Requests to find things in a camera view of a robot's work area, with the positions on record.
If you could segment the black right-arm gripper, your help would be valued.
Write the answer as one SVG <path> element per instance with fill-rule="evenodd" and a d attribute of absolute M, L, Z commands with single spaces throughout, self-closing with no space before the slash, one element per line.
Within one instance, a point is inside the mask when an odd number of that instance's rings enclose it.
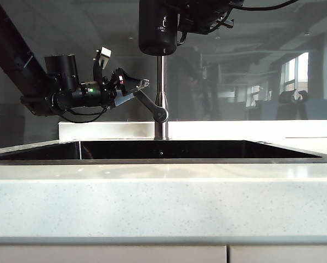
<path fill-rule="evenodd" d="M 233 7 L 230 1 L 179 1 L 179 31 L 207 35 L 221 26 L 233 28 L 234 20 L 228 17 Z"/>

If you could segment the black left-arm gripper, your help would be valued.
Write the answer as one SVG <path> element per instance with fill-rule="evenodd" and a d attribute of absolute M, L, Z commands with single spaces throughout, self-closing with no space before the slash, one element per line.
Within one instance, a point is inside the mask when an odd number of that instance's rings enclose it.
<path fill-rule="evenodd" d="M 142 90 L 150 85 L 150 81 L 148 79 L 139 79 L 130 77 L 128 75 L 124 76 L 124 94 L 122 94 L 121 90 L 121 80 L 120 76 L 123 76 L 123 68 L 115 69 L 111 78 L 107 79 L 103 76 L 102 69 L 99 70 L 100 73 L 100 106 L 102 108 L 115 108 L 118 107 L 125 102 L 132 100 L 135 98 L 134 93 Z"/>

